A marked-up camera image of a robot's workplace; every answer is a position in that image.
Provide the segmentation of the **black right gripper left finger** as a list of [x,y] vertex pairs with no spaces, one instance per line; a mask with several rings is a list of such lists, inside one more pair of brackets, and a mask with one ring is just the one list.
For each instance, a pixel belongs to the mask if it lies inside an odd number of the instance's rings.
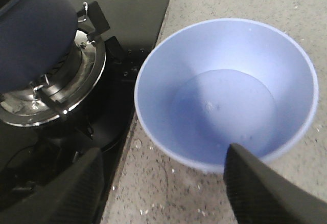
[[92,223],[104,187],[98,148],[66,169],[43,189],[1,212],[1,223]]

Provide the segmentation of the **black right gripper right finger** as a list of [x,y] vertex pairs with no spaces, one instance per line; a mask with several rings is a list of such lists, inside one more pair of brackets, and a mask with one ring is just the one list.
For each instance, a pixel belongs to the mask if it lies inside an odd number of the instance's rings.
[[227,150],[223,179],[237,223],[326,223],[326,202],[239,144],[230,144]]

